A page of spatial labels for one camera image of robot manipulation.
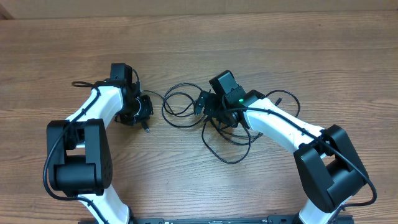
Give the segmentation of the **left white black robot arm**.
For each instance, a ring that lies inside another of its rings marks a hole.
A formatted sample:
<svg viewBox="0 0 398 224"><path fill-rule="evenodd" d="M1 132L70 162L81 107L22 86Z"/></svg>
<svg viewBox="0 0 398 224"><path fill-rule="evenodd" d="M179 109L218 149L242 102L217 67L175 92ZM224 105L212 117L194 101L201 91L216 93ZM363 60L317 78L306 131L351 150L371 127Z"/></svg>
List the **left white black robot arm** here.
<svg viewBox="0 0 398 224"><path fill-rule="evenodd" d="M91 95L68 118L47 125L44 189L56 200L79 201L95 223L136 223L111 183L113 163L106 128L115 121L141 124L148 131L151 100L142 94L137 72L125 63L112 64L110 77L103 81L72 85L90 88Z"/></svg>

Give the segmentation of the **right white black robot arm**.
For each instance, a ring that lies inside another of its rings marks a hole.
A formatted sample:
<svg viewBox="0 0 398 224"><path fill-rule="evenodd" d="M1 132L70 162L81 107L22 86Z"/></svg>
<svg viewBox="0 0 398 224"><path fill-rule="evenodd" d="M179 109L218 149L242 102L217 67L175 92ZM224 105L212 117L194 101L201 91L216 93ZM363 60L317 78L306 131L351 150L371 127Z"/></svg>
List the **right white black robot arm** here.
<svg viewBox="0 0 398 224"><path fill-rule="evenodd" d="M374 184L348 134L337 125L315 126L281 110L267 95L256 90L245 92L226 70L209 81L212 90L201 91L193 104L195 115L203 113L216 130L241 125L268 136L293 154L307 202L296 215L287 215L288 223L351 223L340 212L354 207L349 199L369 185L377 199Z"/></svg>

